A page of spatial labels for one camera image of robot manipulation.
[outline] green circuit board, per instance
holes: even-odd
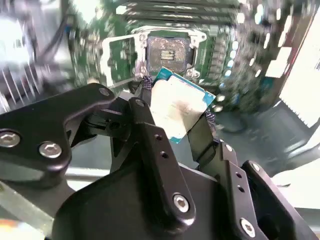
[[[146,32],[138,30],[146,26],[145,23],[143,21],[126,21],[123,15],[117,14],[119,5],[112,0],[90,1],[88,4],[81,0],[72,0],[71,6],[77,17],[78,31],[80,31],[80,34],[77,35],[78,39],[74,41],[72,51],[78,78],[76,85],[85,84],[86,79],[90,77],[98,79],[100,83],[110,88],[116,88],[130,81],[138,81],[138,78],[145,72],[141,68],[137,68],[137,58],[140,57],[141,52],[145,51],[146,56],[143,60],[146,62],[144,63],[145,68],[148,68],[147,65],[150,63],[148,62],[147,52],[148,48],[151,47],[146,46],[138,49],[141,42],[137,42],[134,37],[130,36]],[[182,41],[184,39],[186,43],[188,41],[191,44],[193,43],[191,38],[194,38],[194,36],[192,34],[179,30],[179,28],[175,29],[178,30],[169,27],[148,30],[147,38],[159,37],[159,39],[168,41],[172,41],[172,39]],[[195,29],[200,37],[199,43],[196,47],[187,47],[185,67],[182,72],[177,73],[188,78],[187,69],[192,69],[194,72],[189,78],[191,81],[197,84],[200,81],[204,85],[215,84],[213,80],[216,81],[219,78],[218,75],[215,79],[212,78],[215,41],[220,35],[226,34],[226,29],[210,25],[203,25]],[[128,38],[116,39],[121,36],[128,36]],[[102,47],[105,39],[110,40],[110,42]],[[164,64],[165,67],[170,66],[170,62],[167,61],[167,63],[168,65]],[[157,71],[147,72],[151,76],[155,76],[157,73]]]

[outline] motherboard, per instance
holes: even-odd
[[[215,112],[256,112],[275,99],[267,72],[295,18],[312,21],[313,1],[72,0],[77,83],[113,89],[168,68],[221,96]]]

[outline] white panel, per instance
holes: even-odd
[[[320,209],[319,169],[320,158],[294,170],[280,172],[272,181],[293,207]]]
[[[265,76],[271,78],[281,78],[288,65],[291,47],[281,47],[276,60],[271,60]]]
[[[320,9],[281,91],[283,102],[310,128],[320,118]]]

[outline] cpu socket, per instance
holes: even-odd
[[[162,67],[175,73],[187,69],[190,39],[182,37],[149,36],[147,38],[146,68],[158,72]]]

